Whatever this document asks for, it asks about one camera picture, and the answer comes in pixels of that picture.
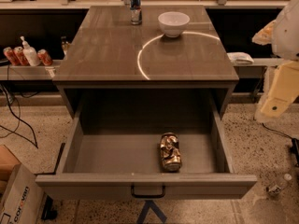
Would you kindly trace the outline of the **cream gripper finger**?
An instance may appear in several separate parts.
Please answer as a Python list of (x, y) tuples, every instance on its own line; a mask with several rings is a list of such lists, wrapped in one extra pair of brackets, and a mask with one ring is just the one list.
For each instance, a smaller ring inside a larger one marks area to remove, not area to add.
[(262, 28), (253, 36), (252, 42), (262, 46), (271, 44), (275, 24), (276, 21), (270, 21), (268, 24), (266, 24), (264, 28)]
[(299, 62), (287, 61), (266, 75), (270, 82), (255, 112), (256, 119), (276, 119), (299, 96)]

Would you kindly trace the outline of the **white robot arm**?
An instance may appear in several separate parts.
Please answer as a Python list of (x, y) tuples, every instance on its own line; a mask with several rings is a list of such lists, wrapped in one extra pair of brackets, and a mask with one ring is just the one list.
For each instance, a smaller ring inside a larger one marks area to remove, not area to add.
[(299, 96), (299, 0), (290, 2), (252, 38), (259, 45), (270, 44), (284, 62), (274, 70), (270, 87), (255, 113), (258, 122), (278, 118)]

